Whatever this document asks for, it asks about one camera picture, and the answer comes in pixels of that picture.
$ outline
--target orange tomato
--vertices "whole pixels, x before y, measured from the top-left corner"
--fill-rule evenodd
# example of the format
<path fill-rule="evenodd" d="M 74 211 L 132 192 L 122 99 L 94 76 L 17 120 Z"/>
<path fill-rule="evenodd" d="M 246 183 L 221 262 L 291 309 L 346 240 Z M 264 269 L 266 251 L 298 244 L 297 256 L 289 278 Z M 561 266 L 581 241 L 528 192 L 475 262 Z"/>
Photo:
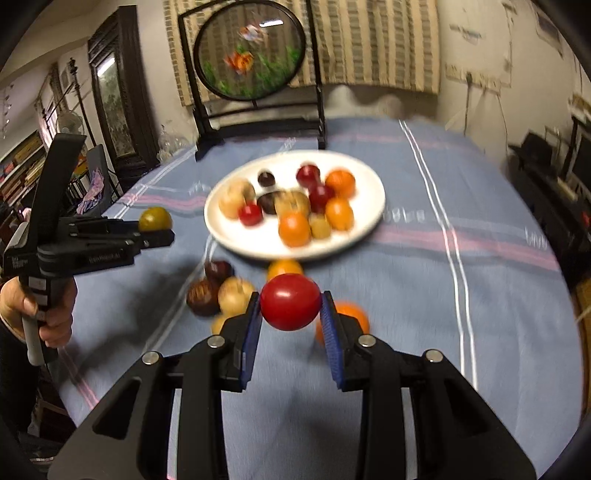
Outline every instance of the orange tomato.
<path fill-rule="evenodd" d="M 284 273 L 299 273 L 304 274 L 304 269 L 295 260 L 275 260 L 269 265 L 267 270 L 267 281 L 275 278 L 277 275 L 283 275 Z"/>
<path fill-rule="evenodd" d="M 310 242 L 310 224 L 301 212 L 290 212 L 279 218 L 279 237 L 288 247 L 303 247 Z"/>
<path fill-rule="evenodd" d="M 355 217 L 349 202 L 342 198 L 331 198 L 324 210 L 326 219 L 335 230 L 346 231 L 353 228 Z"/>
<path fill-rule="evenodd" d="M 336 192 L 337 197 L 348 199 L 355 194 L 355 177 L 344 168 L 330 171 L 324 183 Z"/>
<path fill-rule="evenodd" d="M 361 307 L 349 301 L 336 301 L 335 308 L 337 313 L 357 319 L 363 333 L 369 333 L 369 319 Z M 320 319 L 316 320 L 316 340 L 319 344 L 324 345 L 324 334 L 322 333 Z"/>

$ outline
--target table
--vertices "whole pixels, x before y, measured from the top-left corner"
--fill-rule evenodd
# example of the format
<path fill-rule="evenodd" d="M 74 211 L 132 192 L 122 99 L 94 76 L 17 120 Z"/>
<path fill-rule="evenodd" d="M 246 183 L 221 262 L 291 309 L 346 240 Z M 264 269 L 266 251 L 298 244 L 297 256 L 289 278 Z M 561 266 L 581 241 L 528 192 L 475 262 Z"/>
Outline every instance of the table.
<path fill-rule="evenodd" d="M 393 348 L 443 351 L 541 474 L 577 428 L 583 373 L 569 293 L 536 221 L 460 135 L 384 119 L 334 119 L 327 131 L 328 149 L 380 175 L 387 209 L 363 242 L 306 264 L 306 274 L 335 299 L 363 306 L 372 333 Z M 266 265 L 208 235 L 210 188 L 249 160 L 316 145 L 315 138 L 227 142 L 198 163 L 188 151 L 108 210 L 131 220 L 162 205 L 177 236 L 169 248 L 143 252 L 133 267 L 77 278 L 74 334 L 54 371 L 76 423 L 142 352 L 171 355 L 209 336 L 210 320 L 184 302 L 203 261 L 226 258 L 240 276 L 264 284 Z M 246 393 L 223 394 L 232 479 L 353 477 L 361 396 L 336 390 L 313 338 L 313 325 L 285 333 L 265 323 Z"/>

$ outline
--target yellow tomato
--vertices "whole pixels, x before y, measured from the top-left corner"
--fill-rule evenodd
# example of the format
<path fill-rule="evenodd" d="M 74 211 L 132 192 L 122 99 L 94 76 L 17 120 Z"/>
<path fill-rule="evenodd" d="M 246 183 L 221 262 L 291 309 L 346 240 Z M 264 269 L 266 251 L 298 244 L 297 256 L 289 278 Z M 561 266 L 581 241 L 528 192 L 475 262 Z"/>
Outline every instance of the yellow tomato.
<path fill-rule="evenodd" d="M 173 218 L 162 207 L 152 207 L 142 212 L 139 217 L 138 229 L 140 232 L 154 232 L 156 230 L 170 230 L 173 227 Z"/>
<path fill-rule="evenodd" d="M 295 260 L 275 260 L 269 265 L 267 281 L 275 278 L 277 275 L 283 275 L 284 273 L 299 273 L 302 275 L 304 270 Z"/>

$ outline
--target brown fruit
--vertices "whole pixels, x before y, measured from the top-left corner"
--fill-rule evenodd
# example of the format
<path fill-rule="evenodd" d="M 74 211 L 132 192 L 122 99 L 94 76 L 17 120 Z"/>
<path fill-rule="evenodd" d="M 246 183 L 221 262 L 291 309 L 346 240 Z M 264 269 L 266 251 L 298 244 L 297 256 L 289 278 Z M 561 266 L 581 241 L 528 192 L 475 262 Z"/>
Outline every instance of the brown fruit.
<path fill-rule="evenodd" d="M 310 214 L 310 201 L 299 190 L 286 190 L 275 195 L 275 211 L 278 216 L 291 212 L 300 212 L 305 217 Z"/>
<path fill-rule="evenodd" d="M 224 280 L 234 275 L 234 268 L 225 260 L 205 262 L 205 276 L 212 282 L 221 285 Z"/>
<path fill-rule="evenodd" d="M 277 192 L 269 192 L 261 195 L 256 200 L 256 204 L 262 208 L 262 211 L 267 215 L 277 215 L 275 211 L 275 195 Z"/>
<path fill-rule="evenodd" d="M 195 315 L 209 317 L 220 311 L 217 303 L 219 287 L 216 283 L 202 278 L 189 286 L 187 305 Z"/>

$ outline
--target cherry tomato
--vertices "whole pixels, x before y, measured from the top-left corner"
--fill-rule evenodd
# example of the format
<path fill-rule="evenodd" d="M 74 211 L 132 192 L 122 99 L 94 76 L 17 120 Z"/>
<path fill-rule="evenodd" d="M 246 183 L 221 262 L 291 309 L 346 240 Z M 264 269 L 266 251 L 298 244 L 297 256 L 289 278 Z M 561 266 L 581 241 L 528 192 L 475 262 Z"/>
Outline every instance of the cherry tomato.
<path fill-rule="evenodd" d="M 308 219 L 301 212 L 291 212 L 279 218 L 279 237 L 288 247 L 303 247 L 310 243 Z"/>
<path fill-rule="evenodd" d="M 138 230 L 140 232 L 170 230 L 172 227 L 173 218 L 162 207 L 148 208 L 139 216 Z"/>
<path fill-rule="evenodd" d="M 261 313 L 278 330 L 299 330 L 318 312 L 322 297 L 318 285 L 296 273 L 278 275 L 261 290 Z"/>
<path fill-rule="evenodd" d="M 312 213 L 324 213 L 326 203 L 336 195 L 332 187 L 317 183 L 312 185 L 309 190 L 310 210 Z"/>
<path fill-rule="evenodd" d="M 347 200 L 335 197 L 326 204 L 324 213 L 330 226 L 335 230 L 346 231 L 353 228 L 355 217 L 353 209 Z"/>
<path fill-rule="evenodd" d="M 337 168 L 329 172 L 324 183 L 335 190 L 337 197 L 348 199 L 355 194 L 355 177 L 344 168 Z"/>
<path fill-rule="evenodd" d="M 309 189 L 311 186 L 320 183 L 320 169 L 312 164 L 303 164 L 295 174 L 295 179 L 305 189 Z"/>
<path fill-rule="evenodd" d="M 267 281 L 275 278 L 278 275 L 283 275 L 284 273 L 303 274 L 304 270 L 295 260 L 275 260 L 271 263 L 271 265 L 269 265 L 269 270 L 267 271 Z"/>
<path fill-rule="evenodd" d="M 349 301 L 336 301 L 335 309 L 337 313 L 357 319 L 363 333 L 369 333 L 369 319 L 361 307 Z M 320 319 L 316 322 L 316 340 L 319 344 L 324 345 L 324 334 L 322 333 Z"/>
<path fill-rule="evenodd" d="M 238 210 L 238 218 L 244 226 L 254 226 L 262 222 L 262 208 L 256 203 L 247 203 Z"/>

